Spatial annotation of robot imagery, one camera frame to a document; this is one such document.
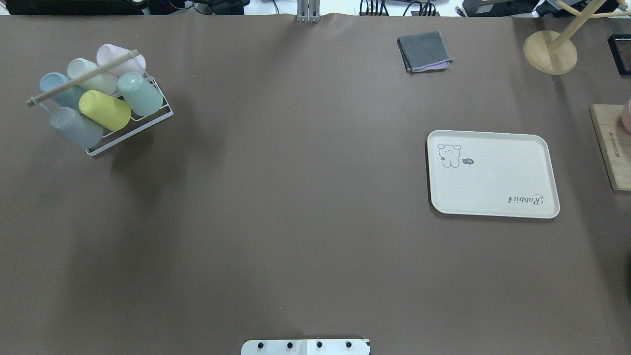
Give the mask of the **green cup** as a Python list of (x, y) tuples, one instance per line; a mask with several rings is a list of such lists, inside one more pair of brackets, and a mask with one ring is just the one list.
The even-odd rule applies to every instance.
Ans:
[(122, 74), (118, 79), (117, 88), (136, 115), (155, 114), (163, 105), (162, 94), (139, 72), (130, 71)]

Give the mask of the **cream rabbit tray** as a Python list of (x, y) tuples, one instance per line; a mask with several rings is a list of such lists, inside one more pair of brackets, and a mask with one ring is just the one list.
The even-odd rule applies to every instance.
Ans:
[(435, 130), (427, 162), (439, 212), (552, 219), (561, 211), (549, 148), (537, 135)]

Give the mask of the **yellow cup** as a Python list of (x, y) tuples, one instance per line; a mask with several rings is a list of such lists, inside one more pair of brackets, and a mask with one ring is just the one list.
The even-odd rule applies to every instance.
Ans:
[(81, 95), (79, 110), (109, 131), (122, 130), (131, 121), (132, 115), (128, 103), (97, 90)]

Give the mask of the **cream white cup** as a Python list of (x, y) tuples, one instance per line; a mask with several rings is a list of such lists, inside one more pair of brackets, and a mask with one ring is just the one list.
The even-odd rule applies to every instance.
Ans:
[[(66, 72), (69, 79), (75, 79), (97, 67), (97, 63), (88, 59), (77, 58), (69, 63)], [(117, 76), (105, 71), (93, 76), (92, 78), (86, 79), (80, 83), (79, 86), (86, 91), (96, 90), (102, 92), (103, 94), (112, 95), (117, 91), (117, 81)]]

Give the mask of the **grey cup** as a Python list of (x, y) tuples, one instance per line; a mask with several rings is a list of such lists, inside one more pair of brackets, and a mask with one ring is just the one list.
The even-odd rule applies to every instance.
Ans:
[(55, 110), (49, 123), (54, 131), (84, 150), (96, 146), (104, 135), (103, 126), (70, 107)]

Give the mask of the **pink cup on board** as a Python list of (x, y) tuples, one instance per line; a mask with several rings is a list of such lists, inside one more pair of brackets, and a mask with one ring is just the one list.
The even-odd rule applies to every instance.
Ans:
[(631, 99), (629, 99), (622, 108), (621, 122), (625, 130), (631, 134)]

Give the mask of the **folded grey cloth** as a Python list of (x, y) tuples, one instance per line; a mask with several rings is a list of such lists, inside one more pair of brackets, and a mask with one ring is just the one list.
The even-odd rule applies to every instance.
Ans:
[(439, 30), (397, 38), (404, 67), (409, 73), (446, 70), (453, 57), (448, 54)]

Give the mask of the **white mounting plate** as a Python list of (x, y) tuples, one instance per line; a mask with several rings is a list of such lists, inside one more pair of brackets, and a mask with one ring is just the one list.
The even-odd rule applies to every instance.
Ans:
[(242, 355), (370, 355), (365, 339), (269, 339), (245, 341)]

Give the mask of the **wooden mug tree stand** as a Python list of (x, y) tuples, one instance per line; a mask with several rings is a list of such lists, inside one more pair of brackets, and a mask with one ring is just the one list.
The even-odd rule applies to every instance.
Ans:
[(570, 72), (577, 64), (577, 50), (570, 38), (589, 19), (620, 17), (630, 15), (629, 5), (625, 0), (618, 0), (617, 4), (622, 11), (597, 13), (596, 11), (605, 3), (604, 0), (591, 0), (582, 10), (578, 11), (566, 4), (563, 0), (557, 0), (556, 5), (574, 14), (574, 20), (561, 32), (552, 30), (540, 30), (528, 36), (523, 43), (523, 52), (528, 63), (540, 72), (549, 75), (562, 75)]

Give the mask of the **wooden board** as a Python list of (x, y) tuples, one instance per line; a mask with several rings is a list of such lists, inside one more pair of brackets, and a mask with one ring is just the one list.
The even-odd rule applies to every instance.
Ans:
[(624, 105), (593, 104), (593, 122), (602, 159), (613, 190), (631, 190), (631, 135), (621, 122)]

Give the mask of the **black box at edge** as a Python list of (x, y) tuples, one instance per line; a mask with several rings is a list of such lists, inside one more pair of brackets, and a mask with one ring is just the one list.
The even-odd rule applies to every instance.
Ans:
[(617, 71), (620, 75), (631, 74), (631, 35), (613, 34), (608, 40)]

